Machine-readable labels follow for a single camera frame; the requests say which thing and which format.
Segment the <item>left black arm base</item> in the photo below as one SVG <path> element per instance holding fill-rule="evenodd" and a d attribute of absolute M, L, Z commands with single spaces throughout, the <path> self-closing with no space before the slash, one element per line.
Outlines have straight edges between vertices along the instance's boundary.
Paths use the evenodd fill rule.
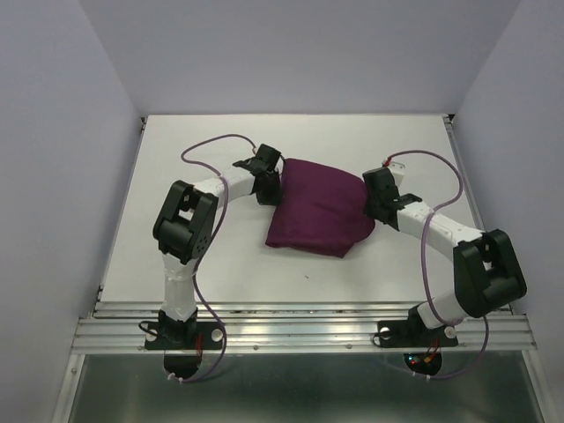
<path fill-rule="evenodd" d="M 219 322 L 198 321 L 197 311 L 187 321 L 175 320 L 160 311 L 157 321 L 143 320 L 138 328 L 145 334 L 148 351 L 219 351 L 226 340 Z"/>

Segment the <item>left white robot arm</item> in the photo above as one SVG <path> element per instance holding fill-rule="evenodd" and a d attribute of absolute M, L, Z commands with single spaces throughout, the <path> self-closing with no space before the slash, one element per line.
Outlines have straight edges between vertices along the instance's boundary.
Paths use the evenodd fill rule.
<path fill-rule="evenodd" d="M 167 324 L 166 337 L 175 346 L 185 347 L 195 340 L 193 278 L 212 243 L 214 228 L 225 218 L 229 203 L 241 197 L 253 196 L 260 205 L 281 203 L 281 160 L 278 150 L 260 145 L 253 157 L 236 161 L 224 173 L 215 170 L 212 178 L 171 185 L 152 235 L 165 268 L 165 297 L 159 322 Z"/>

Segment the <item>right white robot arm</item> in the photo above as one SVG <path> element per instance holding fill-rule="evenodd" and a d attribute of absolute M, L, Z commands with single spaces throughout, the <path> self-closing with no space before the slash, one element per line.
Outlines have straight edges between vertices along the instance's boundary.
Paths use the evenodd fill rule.
<path fill-rule="evenodd" d="M 413 194 L 400 194 L 401 173 L 391 167 L 366 172 L 365 213 L 399 233 L 421 241 L 421 271 L 428 299 L 410 310 L 406 336 L 425 344 L 437 328 L 466 317 L 480 318 L 524 297 L 527 285 L 509 236 L 483 232 L 450 219 Z M 432 296 L 428 286 L 426 250 L 441 253 L 453 265 L 453 288 Z"/>

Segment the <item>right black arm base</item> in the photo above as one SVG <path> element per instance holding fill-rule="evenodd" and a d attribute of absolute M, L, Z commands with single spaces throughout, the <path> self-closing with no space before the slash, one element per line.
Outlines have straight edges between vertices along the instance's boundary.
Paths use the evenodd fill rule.
<path fill-rule="evenodd" d="M 376 333 L 371 341 L 381 348 L 424 348 L 429 346 L 456 347 L 456 334 L 448 335 L 446 326 L 428 329 L 417 313 L 416 308 L 408 311 L 408 316 L 399 320 L 383 320 L 376 325 Z"/>

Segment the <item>purple surgical drape cloth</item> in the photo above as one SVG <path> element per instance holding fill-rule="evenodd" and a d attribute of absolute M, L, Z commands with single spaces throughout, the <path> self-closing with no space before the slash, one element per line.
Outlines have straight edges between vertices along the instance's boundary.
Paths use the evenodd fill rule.
<path fill-rule="evenodd" d="M 365 183 L 356 175 L 319 163 L 288 159 L 283 199 L 272 215 L 265 245 L 343 258 L 375 229 L 364 213 Z"/>

